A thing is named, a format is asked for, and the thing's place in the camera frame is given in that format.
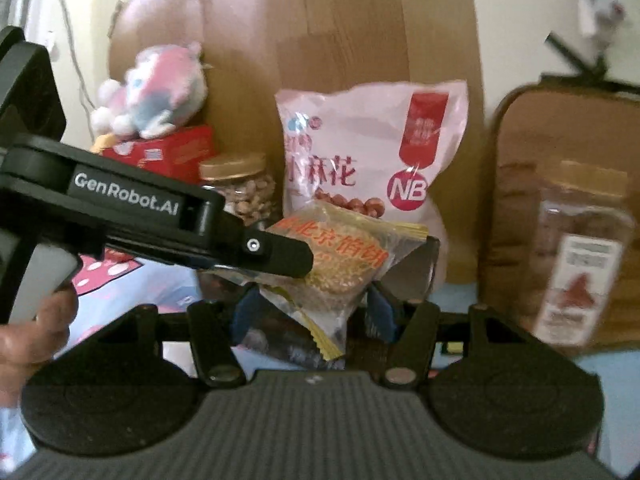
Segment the person's left hand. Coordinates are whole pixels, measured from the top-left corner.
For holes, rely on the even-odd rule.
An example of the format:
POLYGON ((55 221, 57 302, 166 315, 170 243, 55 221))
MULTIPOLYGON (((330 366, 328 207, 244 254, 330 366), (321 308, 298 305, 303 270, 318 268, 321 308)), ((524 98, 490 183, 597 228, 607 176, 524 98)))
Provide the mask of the person's left hand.
POLYGON ((16 408, 29 378, 67 344, 77 311, 75 289, 67 283, 43 300, 32 321, 1 326, 2 408, 16 408))

